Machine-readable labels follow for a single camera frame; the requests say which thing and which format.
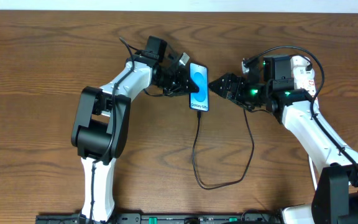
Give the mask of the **blue Galaxy smartphone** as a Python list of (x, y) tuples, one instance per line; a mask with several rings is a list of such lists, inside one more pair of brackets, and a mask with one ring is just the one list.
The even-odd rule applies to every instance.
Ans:
[(208, 69), (202, 65), (191, 63), (190, 78), (198, 87), (198, 91), (190, 93), (190, 108), (202, 112), (209, 111)]

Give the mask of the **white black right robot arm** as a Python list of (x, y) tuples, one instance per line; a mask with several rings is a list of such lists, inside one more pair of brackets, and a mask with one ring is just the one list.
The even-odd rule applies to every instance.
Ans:
[(282, 223), (358, 223), (358, 152), (324, 119), (310, 60), (302, 55), (245, 59), (209, 89), (247, 111), (262, 106), (301, 143), (319, 180), (311, 204), (281, 210)]

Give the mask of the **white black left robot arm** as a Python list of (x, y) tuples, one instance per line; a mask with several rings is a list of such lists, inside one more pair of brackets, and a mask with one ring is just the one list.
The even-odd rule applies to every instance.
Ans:
[(150, 85), (162, 96), (198, 91), (190, 78), (190, 57), (163, 39), (150, 36), (144, 49), (126, 44), (129, 57), (109, 83), (85, 87), (80, 95), (71, 134), (85, 172), (85, 202), (79, 223), (107, 223), (114, 211), (114, 167), (122, 154), (129, 129), (131, 103)]

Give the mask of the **white USB charger plug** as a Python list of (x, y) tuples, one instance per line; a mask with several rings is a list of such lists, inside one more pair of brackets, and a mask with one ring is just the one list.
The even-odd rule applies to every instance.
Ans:
[(315, 72), (308, 57), (295, 55), (290, 60), (292, 77), (296, 80), (313, 80)]

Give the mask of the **white power strip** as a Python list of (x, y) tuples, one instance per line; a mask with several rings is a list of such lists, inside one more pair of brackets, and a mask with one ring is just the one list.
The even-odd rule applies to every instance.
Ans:
[(313, 78), (296, 78), (295, 89), (305, 89), (312, 97), (316, 94), (316, 87)]

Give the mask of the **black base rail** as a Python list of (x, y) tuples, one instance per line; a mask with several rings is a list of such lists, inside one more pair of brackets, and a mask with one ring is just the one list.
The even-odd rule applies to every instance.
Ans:
[[(37, 215), (35, 224), (81, 224), (89, 220), (80, 214), (72, 215)], [(106, 223), (110, 224), (219, 224), (219, 223), (283, 223), (283, 219), (276, 214), (261, 213), (255, 210), (237, 214), (140, 214), (117, 213), (112, 215)]]

